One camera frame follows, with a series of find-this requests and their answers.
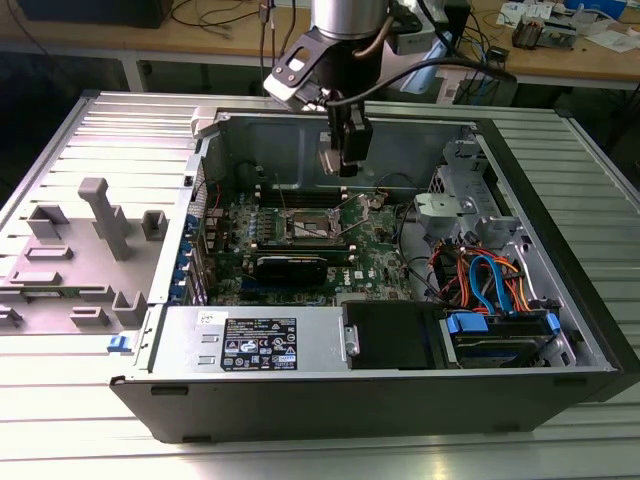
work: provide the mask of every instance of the black box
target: black box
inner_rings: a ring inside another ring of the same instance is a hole
[[[173,0],[17,0],[29,20],[159,28]]]

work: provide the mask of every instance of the motherboard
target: motherboard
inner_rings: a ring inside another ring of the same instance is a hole
[[[343,190],[226,198],[214,199],[205,224],[210,305],[411,299],[395,245],[396,208],[384,196]]]

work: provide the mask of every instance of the workbench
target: workbench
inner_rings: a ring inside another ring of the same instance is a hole
[[[277,108],[268,99],[234,101]],[[36,205],[53,202],[68,215],[83,214],[77,188],[86,175],[108,179],[117,195],[112,200],[123,205],[127,218],[139,219],[148,209],[163,210],[171,218],[171,194],[180,187],[179,172],[195,147],[192,115],[198,107],[218,105],[215,97],[197,95],[103,92],[81,98],[0,212],[0,277],[31,234],[25,218]],[[406,108],[398,103],[370,105],[382,107],[391,113]],[[425,115],[455,119],[470,107],[420,108]],[[473,113],[495,122],[640,354],[637,192],[575,120],[537,109],[475,107]],[[159,157],[158,149],[165,156]],[[125,162],[118,160],[124,158],[128,166],[123,167]],[[158,160],[145,161],[148,158]],[[167,194],[151,195],[159,189]],[[124,335],[133,346],[137,332]],[[106,385],[134,360],[131,354],[107,353],[110,337],[0,336],[0,438],[10,439],[0,449],[2,478],[112,479],[118,472],[227,480],[640,475],[640,386],[605,404],[570,408],[530,433],[162,444]]]
[[[199,0],[200,11],[237,5],[231,0]],[[229,12],[212,14],[211,22],[225,21],[251,12],[257,12],[257,3],[249,2]],[[115,25],[85,25],[58,22],[31,22],[22,11],[17,15],[27,31],[52,55],[108,58],[121,62],[129,90],[146,90],[142,61],[197,63],[204,65],[259,65],[260,21],[257,15],[231,23],[232,38],[226,40],[205,29],[181,25],[168,17],[159,29],[133,28]],[[196,11],[191,5],[181,8],[178,18],[197,23]],[[291,23],[292,10],[278,7],[276,13],[276,50],[279,51]],[[289,46],[309,29],[311,13],[298,10],[296,29]],[[0,51],[42,54],[16,25],[0,2]],[[267,65],[271,62],[271,39],[265,41]]]
[[[235,4],[236,2],[231,0],[199,0],[201,11]],[[615,53],[584,38],[578,39],[572,51],[545,48],[529,51],[513,48],[513,30],[495,25],[501,4],[501,0],[474,0],[473,9],[481,31],[491,39],[492,44],[510,50],[507,69],[518,77],[520,83],[630,90],[640,82],[640,49]],[[220,13],[210,19],[222,21],[250,13],[255,8],[255,4],[241,5],[231,12]],[[179,18],[188,22],[195,22],[197,18],[191,6],[181,9],[178,14]],[[289,8],[277,9],[278,49],[291,22],[291,14]],[[225,40],[201,28],[180,25],[171,18],[165,20],[161,28],[147,30],[120,26],[30,22],[24,18],[22,12],[18,11],[18,15],[26,29],[51,54],[119,60],[131,91],[145,90],[140,61],[259,65],[260,22],[257,16],[233,23],[233,38]],[[299,9],[296,29],[289,46],[308,30],[310,21],[310,11]],[[621,21],[638,22],[640,26],[640,12],[627,9]],[[469,25],[475,26],[472,19],[469,19]],[[268,59],[271,57],[270,44],[268,39],[265,42],[265,56]],[[4,2],[0,2],[0,50],[42,53],[15,24]],[[468,43],[463,43],[463,50],[469,55],[472,53]],[[453,90],[450,88],[451,84],[459,84],[463,79],[473,75],[473,72],[442,69],[440,75],[446,80],[442,89],[444,92],[447,88],[449,91]]]

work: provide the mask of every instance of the circuit board chip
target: circuit board chip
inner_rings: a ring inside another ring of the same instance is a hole
[[[323,214],[294,213],[291,219],[292,237],[301,238],[330,238],[331,225],[329,218]]]

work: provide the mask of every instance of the blue latch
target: blue latch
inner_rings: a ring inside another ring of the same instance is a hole
[[[549,322],[549,326],[553,333],[560,333],[562,331],[562,327],[560,327],[560,320],[555,313],[547,313],[547,322]]]
[[[189,259],[184,255],[178,255],[178,257],[176,258],[176,264],[179,267],[186,267],[187,265],[189,265]]]
[[[169,287],[169,295],[182,297],[184,295],[184,287],[181,285],[171,285]]]
[[[180,252],[182,253],[189,253],[191,252],[193,248],[191,247],[191,244],[189,242],[187,242],[186,240],[182,240],[180,242]]]
[[[480,313],[458,312],[447,318],[449,333],[462,332],[488,332],[487,320]]]
[[[129,348],[129,338],[123,335],[114,335],[111,337],[111,341],[109,342],[109,346],[107,347],[107,352],[109,353],[125,353],[130,352]]]
[[[198,228],[199,224],[200,222],[194,215],[191,215],[191,214],[187,215],[187,218],[185,220],[185,228],[187,230],[193,230],[195,228]]]
[[[173,281],[174,282],[179,282],[181,280],[184,280],[187,277],[187,274],[184,273],[184,270],[175,270],[173,272]]]

